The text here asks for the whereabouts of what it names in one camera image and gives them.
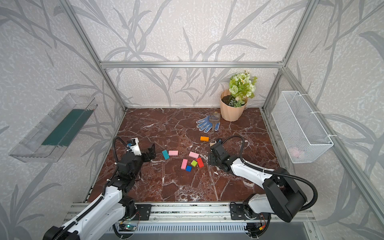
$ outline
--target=blue cube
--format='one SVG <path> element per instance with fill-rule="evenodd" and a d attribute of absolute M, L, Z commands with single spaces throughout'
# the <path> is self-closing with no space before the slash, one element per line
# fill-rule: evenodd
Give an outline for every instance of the blue cube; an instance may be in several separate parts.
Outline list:
<path fill-rule="evenodd" d="M 169 158 L 167 150 L 162 151 L 164 158 L 167 160 Z"/>

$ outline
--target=peach flower pot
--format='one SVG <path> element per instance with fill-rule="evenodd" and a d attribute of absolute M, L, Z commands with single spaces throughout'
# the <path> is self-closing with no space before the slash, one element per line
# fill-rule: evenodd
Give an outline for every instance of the peach flower pot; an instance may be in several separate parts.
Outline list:
<path fill-rule="evenodd" d="M 229 89 L 226 89 L 226 90 L 224 90 L 224 92 L 221 93 L 221 96 L 220 96 L 220 110 L 221 110 L 221 117 L 224 120 L 229 121 L 229 122 L 234 122 L 234 121 L 237 121 L 240 118 L 241 114 L 243 114 L 243 111 L 244 111 L 245 107 L 247 106 L 248 98 L 245 98 L 244 106 L 241 106 L 240 108 L 234 108 L 234 107 L 226 105 L 225 103 L 223 103 L 223 101 L 221 101 L 221 99 L 224 96 L 227 96 L 227 95 L 230 95 L 230 94 L 231 93 L 229 92 Z"/>

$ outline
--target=green mat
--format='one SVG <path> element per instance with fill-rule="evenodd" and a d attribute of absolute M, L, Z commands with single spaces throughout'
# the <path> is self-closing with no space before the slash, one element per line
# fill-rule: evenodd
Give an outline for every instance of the green mat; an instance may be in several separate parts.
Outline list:
<path fill-rule="evenodd" d="M 59 125 L 44 140 L 42 145 L 68 147 L 77 133 L 92 115 L 93 110 L 72 109 Z"/>

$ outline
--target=blue glove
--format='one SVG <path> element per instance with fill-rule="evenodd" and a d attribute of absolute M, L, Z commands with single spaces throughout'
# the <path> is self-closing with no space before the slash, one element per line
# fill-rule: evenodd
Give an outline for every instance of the blue glove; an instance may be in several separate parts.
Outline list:
<path fill-rule="evenodd" d="M 209 132 L 209 130 L 212 128 L 212 123 L 209 122 L 209 115 L 203 119 L 197 120 L 196 123 L 198 123 L 196 127 L 199 129 L 199 131 L 204 131 L 205 133 Z M 215 124 L 215 131 L 218 131 L 219 126 L 220 123 Z"/>

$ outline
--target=wallpaper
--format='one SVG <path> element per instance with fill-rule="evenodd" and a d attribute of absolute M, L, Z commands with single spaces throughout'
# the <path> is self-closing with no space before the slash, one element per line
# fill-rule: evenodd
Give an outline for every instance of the wallpaper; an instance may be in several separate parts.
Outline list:
<path fill-rule="evenodd" d="M 82 202 L 123 112 L 58 2 L 0 2 L 0 238 L 42 239 Z M 9 152 L 68 93 L 98 104 L 57 163 Z"/>
<path fill-rule="evenodd" d="M 325 240 L 379 240 L 384 239 L 384 228 L 344 171 L 332 148 L 312 163 L 293 164 L 272 118 L 272 110 L 281 91 L 294 90 L 283 76 L 265 108 L 283 163 L 290 174 L 312 182 L 318 191 L 318 200 L 311 207 Z M 308 199 L 311 189 L 298 182 Z"/>
<path fill-rule="evenodd" d="M 288 66 L 384 197 L 383 22 L 383 0 L 319 5 Z"/>
<path fill-rule="evenodd" d="M 277 74 L 276 68 L 251 68 L 256 76 L 255 97 L 247 106 L 264 104 Z M 126 106 L 132 107 L 218 107 L 229 79 L 240 68 L 115 68 L 108 69 Z"/>
<path fill-rule="evenodd" d="M 307 0 L 70 2 L 103 61 L 280 61 L 307 5 Z"/>

